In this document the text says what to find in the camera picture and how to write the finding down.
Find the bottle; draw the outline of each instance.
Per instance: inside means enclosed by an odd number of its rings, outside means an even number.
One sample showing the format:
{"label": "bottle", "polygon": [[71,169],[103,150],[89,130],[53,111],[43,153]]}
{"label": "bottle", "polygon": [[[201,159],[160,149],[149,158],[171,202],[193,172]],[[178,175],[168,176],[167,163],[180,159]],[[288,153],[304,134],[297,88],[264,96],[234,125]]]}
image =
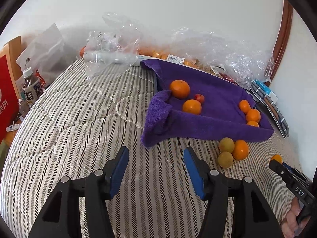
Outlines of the bottle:
{"label": "bottle", "polygon": [[28,103],[25,100],[19,98],[19,112],[23,119],[26,117],[29,111],[30,111],[30,108]]}
{"label": "bottle", "polygon": [[32,108],[36,100],[43,94],[40,79],[33,75],[32,68],[27,68],[23,71],[24,84],[23,92],[25,99],[28,102],[29,108]]}

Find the bed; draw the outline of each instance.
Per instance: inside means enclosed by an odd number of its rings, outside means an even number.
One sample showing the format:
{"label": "bed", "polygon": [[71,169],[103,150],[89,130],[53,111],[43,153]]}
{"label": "bed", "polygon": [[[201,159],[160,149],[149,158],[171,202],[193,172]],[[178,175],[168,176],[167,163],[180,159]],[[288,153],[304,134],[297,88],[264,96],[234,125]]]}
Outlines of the bed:
{"label": "bed", "polygon": [[[172,138],[147,149],[140,138],[154,91],[152,71],[139,66],[122,75],[86,80],[83,59],[75,61],[44,92],[22,123],[8,154],[0,187],[0,211],[17,238],[27,237],[41,207],[63,176],[88,176],[124,145],[130,160],[119,194],[107,202],[116,237],[197,237],[207,202],[195,195],[183,161],[192,146],[211,169],[230,178],[251,176],[278,221],[293,195],[268,162],[274,154],[298,169],[298,157],[279,131],[250,143],[250,155],[229,169],[217,164],[218,141]],[[84,200],[82,236],[88,237]],[[231,236],[233,200],[228,200],[224,237]]]}

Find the purple towel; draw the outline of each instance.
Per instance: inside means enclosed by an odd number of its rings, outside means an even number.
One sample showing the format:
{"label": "purple towel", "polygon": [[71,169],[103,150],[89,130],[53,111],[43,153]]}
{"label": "purple towel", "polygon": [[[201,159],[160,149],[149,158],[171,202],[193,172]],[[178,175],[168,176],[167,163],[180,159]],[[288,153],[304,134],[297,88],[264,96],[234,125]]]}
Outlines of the purple towel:
{"label": "purple towel", "polygon": [[[245,114],[238,104],[245,99],[251,107],[255,102],[241,87],[216,76],[179,64],[149,59],[141,61],[143,68],[154,70],[158,86],[147,110],[142,143],[151,147],[174,137],[220,140],[224,137],[250,142],[270,138],[274,130],[265,114],[261,113],[260,127],[246,125]],[[174,80],[186,81],[191,92],[179,100],[171,96],[169,85]],[[200,115],[182,112],[182,105],[195,94],[205,96]]]}

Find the white bottle cap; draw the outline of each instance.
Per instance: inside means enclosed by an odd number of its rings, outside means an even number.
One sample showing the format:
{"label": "white bottle cap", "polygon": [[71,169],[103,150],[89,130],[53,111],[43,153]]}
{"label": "white bottle cap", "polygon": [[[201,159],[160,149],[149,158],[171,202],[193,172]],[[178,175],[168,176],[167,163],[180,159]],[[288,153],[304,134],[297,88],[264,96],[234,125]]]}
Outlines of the white bottle cap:
{"label": "white bottle cap", "polygon": [[27,68],[23,71],[23,77],[26,79],[33,74],[32,68]]}

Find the silver screw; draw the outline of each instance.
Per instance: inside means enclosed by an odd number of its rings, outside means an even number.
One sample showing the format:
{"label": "silver screw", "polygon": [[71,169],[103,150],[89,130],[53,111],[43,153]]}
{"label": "silver screw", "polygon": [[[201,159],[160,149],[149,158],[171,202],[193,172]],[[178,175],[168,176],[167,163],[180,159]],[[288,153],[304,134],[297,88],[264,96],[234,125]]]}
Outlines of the silver screw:
{"label": "silver screw", "polygon": [[249,177],[249,176],[246,176],[246,177],[244,178],[244,180],[245,180],[246,182],[248,182],[248,183],[250,183],[250,182],[253,181],[252,178]]}
{"label": "silver screw", "polygon": [[103,171],[102,170],[98,169],[98,170],[95,171],[95,176],[101,176],[101,175],[103,175]]}
{"label": "silver screw", "polygon": [[212,176],[217,176],[219,174],[219,172],[216,169],[212,169],[212,170],[210,170],[210,174]]}
{"label": "silver screw", "polygon": [[69,177],[68,176],[64,176],[64,177],[61,178],[61,182],[62,183],[66,183],[68,181],[69,181]]}

